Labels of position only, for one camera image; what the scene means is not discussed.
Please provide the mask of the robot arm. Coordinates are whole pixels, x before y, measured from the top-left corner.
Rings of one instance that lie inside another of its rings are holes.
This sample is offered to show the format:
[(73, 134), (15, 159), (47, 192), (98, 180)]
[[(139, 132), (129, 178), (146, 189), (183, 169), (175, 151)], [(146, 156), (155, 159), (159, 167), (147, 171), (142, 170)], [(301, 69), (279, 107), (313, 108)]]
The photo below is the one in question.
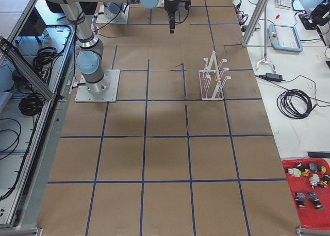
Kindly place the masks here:
[(103, 43), (92, 31), (86, 21), (81, 2), (91, 3), (121, 3), (141, 4), (147, 9), (153, 9), (159, 0), (48, 0), (59, 4), (68, 21), (76, 27), (77, 44), (81, 52), (76, 58), (76, 64), (85, 79), (86, 89), (90, 94), (104, 94), (111, 85), (110, 79), (102, 69)]

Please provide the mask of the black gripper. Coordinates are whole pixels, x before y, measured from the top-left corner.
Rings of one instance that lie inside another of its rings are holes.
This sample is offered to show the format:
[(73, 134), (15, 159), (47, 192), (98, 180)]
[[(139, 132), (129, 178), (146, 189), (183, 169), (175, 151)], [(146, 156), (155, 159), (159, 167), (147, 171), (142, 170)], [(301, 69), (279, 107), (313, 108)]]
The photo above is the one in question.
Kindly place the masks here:
[[(185, 9), (188, 11), (186, 17), (181, 21), (177, 22), (175, 18), (175, 13), (179, 8), (179, 4), (184, 3), (185, 4)], [(169, 29), (170, 29), (170, 34), (173, 34), (175, 32), (175, 24), (181, 24), (183, 23), (190, 12), (190, 6), (191, 6), (191, 0), (164, 0), (164, 8), (168, 14), (169, 18)]]

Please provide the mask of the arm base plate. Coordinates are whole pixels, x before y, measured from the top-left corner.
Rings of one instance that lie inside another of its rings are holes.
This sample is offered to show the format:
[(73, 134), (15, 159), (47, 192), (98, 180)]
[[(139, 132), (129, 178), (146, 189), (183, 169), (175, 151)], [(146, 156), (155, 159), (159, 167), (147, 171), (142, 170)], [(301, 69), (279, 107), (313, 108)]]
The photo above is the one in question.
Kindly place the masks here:
[(126, 4), (109, 3), (101, 5), (96, 23), (98, 24), (127, 24), (129, 15), (129, 6)]
[(85, 84), (78, 87), (75, 101), (78, 103), (115, 103), (119, 80), (120, 70), (104, 70), (104, 77), (98, 83), (88, 83), (84, 75), (81, 75), (80, 82)]

